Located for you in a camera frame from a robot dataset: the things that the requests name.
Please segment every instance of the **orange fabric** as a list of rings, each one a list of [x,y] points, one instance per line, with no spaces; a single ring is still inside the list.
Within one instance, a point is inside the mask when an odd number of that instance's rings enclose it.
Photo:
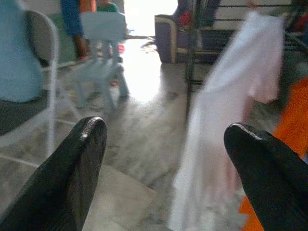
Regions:
[[[79,1],[81,12],[95,12],[96,11],[96,0],[80,0]]]
[[[308,149],[308,77],[292,86],[289,103],[273,135],[304,157]],[[249,215],[243,231],[263,231],[247,197],[243,199],[239,213]]]

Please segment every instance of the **sofa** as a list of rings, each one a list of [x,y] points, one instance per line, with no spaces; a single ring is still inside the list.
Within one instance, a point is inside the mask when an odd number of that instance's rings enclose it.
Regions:
[[[187,28],[179,26],[180,16],[189,10],[189,0],[178,0],[178,7],[173,15],[155,15],[155,39],[159,57],[162,63],[183,63],[187,61],[189,32]],[[214,19],[220,0],[209,0],[208,8],[203,12],[207,18]],[[227,44],[233,30],[209,30],[213,23],[200,29],[202,47],[197,52],[196,58],[202,62],[214,62],[219,53]]]

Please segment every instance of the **hanging white cloth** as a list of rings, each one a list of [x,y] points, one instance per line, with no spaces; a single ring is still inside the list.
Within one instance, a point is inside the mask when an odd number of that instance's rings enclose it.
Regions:
[[[283,19],[249,12],[197,95],[180,169],[174,181],[169,228],[203,231],[206,207],[227,203],[236,190],[236,170],[223,134],[244,122],[254,100],[277,98],[283,49]]]

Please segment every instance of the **blue chair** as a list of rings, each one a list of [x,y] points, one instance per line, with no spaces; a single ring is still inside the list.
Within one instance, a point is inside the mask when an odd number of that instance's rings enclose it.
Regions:
[[[129,94],[127,84],[123,75],[124,68],[118,62],[119,49],[118,42],[125,38],[125,16],[121,13],[97,12],[82,13],[81,21],[84,29],[85,38],[90,40],[92,59],[85,62],[79,69],[72,73],[75,82],[75,91],[80,107],[87,106],[86,96],[82,90],[82,83],[93,82],[96,89],[103,97],[104,106],[107,112],[115,110],[110,93],[110,81],[114,76],[119,80],[120,96]],[[98,57],[97,45],[103,42],[103,60]],[[109,43],[112,45],[112,59],[108,58]]]

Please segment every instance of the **leg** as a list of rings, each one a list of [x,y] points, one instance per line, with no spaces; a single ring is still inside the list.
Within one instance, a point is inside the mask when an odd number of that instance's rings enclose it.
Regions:
[[[73,41],[78,57],[87,56],[87,46],[84,38],[81,35],[74,35]]]

